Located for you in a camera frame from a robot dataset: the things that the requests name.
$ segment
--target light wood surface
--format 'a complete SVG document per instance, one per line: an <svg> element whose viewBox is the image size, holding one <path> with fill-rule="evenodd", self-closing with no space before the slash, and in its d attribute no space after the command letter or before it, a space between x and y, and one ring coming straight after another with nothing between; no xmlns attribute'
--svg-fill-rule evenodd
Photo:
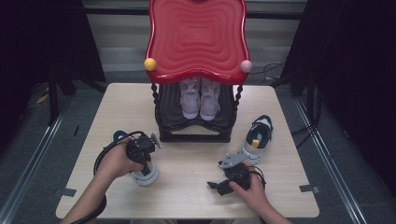
<svg viewBox="0 0 396 224"><path fill-rule="evenodd" d="M57 217L64 217L92 179L92 167L103 147L117 130L158 133L150 84L110 84L67 188L74 197L63 196ZM159 178L140 187L129 175L118 178L108 190L102 218L244 218L254 213L235 193L219 196L206 182L225 180L218 161L235 153L244 143L251 122L268 115L274 125L273 140L258 164L267 182L272 205L285 217L316 217L318 205L312 192L301 193L308 180L276 93L271 87L244 86L230 143L162 143L151 154ZM185 132L208 132L194 126Z"/></svg>

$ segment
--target white sneaker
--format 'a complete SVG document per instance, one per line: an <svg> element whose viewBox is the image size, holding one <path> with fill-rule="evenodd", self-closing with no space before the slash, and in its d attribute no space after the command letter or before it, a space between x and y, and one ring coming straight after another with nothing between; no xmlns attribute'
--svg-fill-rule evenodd
<svg viewBox="0 0 396 224"><path fill-rule="evenodd" d="M200 84L201 79L199 77L185 79L179 83L181 91L180 104L183 116L186 119L195 119L198 115Z"/></svg>
<svg viewBox="0 0 396 224"><path fill-rule="evenodd" d="M219 95L220 95L219 82L201 78L201 111L200 116L203 120L212 120L218 114Z"/></svg>

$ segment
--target gray floor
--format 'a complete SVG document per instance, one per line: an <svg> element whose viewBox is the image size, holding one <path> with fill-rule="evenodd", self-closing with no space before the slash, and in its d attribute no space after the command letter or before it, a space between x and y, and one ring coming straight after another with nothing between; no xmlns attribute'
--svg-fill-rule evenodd
<svg viewBox="0 0 396 224"><path fill-rule="evenodd" d="M106 76L108 82L149 81L145 73L139 71L106 73ZM262 75L252 75L248 78L247 84L254 85L263 82L262 85L266 85L271 81L271 79L265 80ZM42 161L39 162L37 170L32 175L32 180L28 183L27 190L23 193L20 203L16 204L16 213L10 215L11 223L59 222L55 216L55 210L60 197L54 192L56 189L65 187L103 97L101 92L83 83L76 82L76 85L78 91L74 96L63 96L60 92L60 108L64 105L68 107L64 111L62 123L49 142ZM31 102L18 124L18 131L10 144L6 146L6 153L0 158L1 206L7 203L10 193L13 192L48 128L49 100L40 105L35 103L45 87L46 84L43 83L33 90ZM290 130L293 132L303 128L304 122L295 104L295 98L290 95L289 86L277 87L276 94ZM343 128L326 106L322 110L318 130L352 195L356 198L367 223L396 223L395 198L390 195L388 188L361 157L356 145L344 136ZM308 132L295 136L295 144L300 144L307 135ZM320 214L316 218L291 218L290 220L294 223L353 223L313 141L308 139L297 150L310 184L320 190L315 194ZM100 223L129 222L127 220L101 220Z"/></svg>

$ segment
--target person's right hand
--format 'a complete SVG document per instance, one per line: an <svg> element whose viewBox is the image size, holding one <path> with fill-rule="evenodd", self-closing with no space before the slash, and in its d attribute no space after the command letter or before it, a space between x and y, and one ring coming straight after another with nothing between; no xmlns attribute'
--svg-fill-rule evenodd
<svg viewBox="0 0 396 224"><path fill-rule="evenodd" d="M251 167L250 163L247 161L244 161L243 163L249 171L255 171L254 167ZM233 181L230 181L230 187L239 194L239 196L244 199L247 206L253 209L256 213L258 213L264 205L269 203L267 196L265 195L265 188L257 175L250 175L250 189L248 190L244 190Z"/></svg>

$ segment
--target red shelf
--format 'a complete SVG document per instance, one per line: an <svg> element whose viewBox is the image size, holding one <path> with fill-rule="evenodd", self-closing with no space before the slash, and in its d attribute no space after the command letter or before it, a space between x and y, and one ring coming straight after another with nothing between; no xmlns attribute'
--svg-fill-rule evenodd
<svg viewBox="0 0 396 224"><path fill-rule="evenodd" d="M248 73L244 0L150 0L151 36L146 58L154 83L169 84L188 77L207 77L239 85Z"/></svg>

